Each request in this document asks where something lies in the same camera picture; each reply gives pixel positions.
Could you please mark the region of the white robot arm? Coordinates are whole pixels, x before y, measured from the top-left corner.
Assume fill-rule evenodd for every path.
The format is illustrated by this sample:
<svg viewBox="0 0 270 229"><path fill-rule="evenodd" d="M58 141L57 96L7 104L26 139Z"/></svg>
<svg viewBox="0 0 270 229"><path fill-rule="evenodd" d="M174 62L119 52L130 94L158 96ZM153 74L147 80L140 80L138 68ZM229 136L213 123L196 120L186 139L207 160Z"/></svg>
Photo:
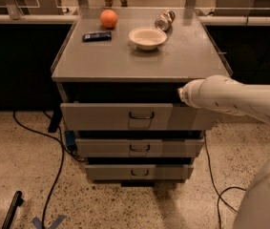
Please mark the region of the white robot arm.
<svg viewBox="0 0 270 229"><path fill-rule="evenodd" d="M242 84L213 75L187 83L178 89L178 95L190 107L249 115L270 125L270 85ZM270 160L246 190L233 229L270 229Z"/></svg>

